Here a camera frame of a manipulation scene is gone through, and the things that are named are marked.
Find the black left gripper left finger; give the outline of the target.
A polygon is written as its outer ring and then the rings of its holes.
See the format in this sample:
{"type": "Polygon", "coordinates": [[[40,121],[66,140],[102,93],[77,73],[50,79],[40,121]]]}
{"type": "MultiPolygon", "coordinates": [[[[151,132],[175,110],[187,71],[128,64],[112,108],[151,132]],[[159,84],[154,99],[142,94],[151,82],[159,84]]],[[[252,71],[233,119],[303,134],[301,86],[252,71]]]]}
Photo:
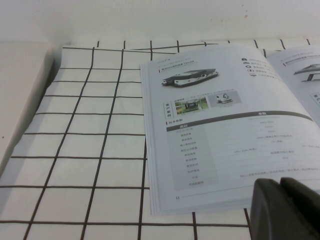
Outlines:
{"type": "Polygon", "coordinates": [[[289,195],[272,179],[254,183],[250,225],[253,240],[304,239],[304,227],[289,195]]]}

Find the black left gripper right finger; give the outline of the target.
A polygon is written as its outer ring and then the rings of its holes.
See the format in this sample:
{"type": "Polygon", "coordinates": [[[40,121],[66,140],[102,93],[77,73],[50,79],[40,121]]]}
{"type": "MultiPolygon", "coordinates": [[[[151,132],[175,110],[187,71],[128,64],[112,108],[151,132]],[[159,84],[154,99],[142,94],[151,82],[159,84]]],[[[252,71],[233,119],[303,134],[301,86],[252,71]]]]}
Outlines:
{"type": "Polygon", "coordinates": [[[283,177],[280,186],[288,196],[296,219],[291,219],[292,230],[297,240],[320,238],[320,195],[308,186],[291,178],[283,177]]]}

